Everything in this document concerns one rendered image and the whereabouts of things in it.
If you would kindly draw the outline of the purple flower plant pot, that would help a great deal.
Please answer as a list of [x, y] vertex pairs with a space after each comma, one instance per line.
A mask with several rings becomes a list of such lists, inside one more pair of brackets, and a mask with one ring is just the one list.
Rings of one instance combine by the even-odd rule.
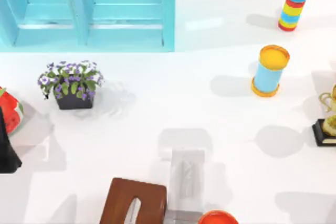
[[104, 77], [95, 62], [61, 61], [50, 63], [38, 80], [45, 99], [54, 95], [61, 110], [91, 109], [96, 88], [101, 87]]

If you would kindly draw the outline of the blue and orange can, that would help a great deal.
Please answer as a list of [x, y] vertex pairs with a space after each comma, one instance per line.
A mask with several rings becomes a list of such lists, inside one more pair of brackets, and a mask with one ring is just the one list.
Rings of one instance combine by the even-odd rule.
[[288, 51], [278, 45], [268, 45], [261, 49], [259, 63], [251, 82], [251, 89], [260, 97], [272, 97], [279, 89], [282, 71], [290, 59]]

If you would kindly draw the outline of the brown wooden tissue box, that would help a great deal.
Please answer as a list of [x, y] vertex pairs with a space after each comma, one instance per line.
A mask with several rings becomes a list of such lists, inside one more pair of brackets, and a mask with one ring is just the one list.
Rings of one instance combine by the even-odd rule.
[[99, 224], [123, 224], [135, 198], [141, 202], [135, 224], [163, 224], [166, 187], [124, 178], [112, 180]]

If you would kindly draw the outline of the light blue rack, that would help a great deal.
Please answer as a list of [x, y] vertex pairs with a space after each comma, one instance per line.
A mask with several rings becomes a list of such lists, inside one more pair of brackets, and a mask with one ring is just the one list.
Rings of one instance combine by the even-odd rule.
[[0, 52], [169, 52], [175, 0], [0, 0]]

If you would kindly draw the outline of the orange round lid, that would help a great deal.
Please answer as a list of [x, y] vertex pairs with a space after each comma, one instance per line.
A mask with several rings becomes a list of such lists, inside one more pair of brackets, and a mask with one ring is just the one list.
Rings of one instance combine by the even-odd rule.
[[226, 211], [212, 210], [203, 214], [197, 224], [239, 224], [239, 222]]

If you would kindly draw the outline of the stack of coloured rings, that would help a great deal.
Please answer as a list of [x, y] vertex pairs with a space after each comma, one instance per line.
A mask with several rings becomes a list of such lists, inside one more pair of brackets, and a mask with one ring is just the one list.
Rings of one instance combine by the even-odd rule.
[[286, 0], [282, 8], [278, 27], [283, 31], [296, 29], [306, 0]]

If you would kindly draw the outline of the red and green bag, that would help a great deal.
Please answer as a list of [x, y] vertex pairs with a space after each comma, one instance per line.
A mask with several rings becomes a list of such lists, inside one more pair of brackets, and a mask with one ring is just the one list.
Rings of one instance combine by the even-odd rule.
[[24, 109], [22, 104], [6, 88], [0, 87], [0, 107], [3, 111], [6, 132], [12, 134], [22, 123]]

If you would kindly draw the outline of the gold trophy with black base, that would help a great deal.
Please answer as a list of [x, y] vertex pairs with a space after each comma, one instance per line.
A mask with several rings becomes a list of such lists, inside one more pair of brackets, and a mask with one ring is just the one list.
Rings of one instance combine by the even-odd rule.
[[327, 112], [334, 114], [325, 119], [317, 119], [312, 125], [316, 145], [336, 146], [336, 84], [330, 92], [320, 94], [319, 101], [326, 107]]

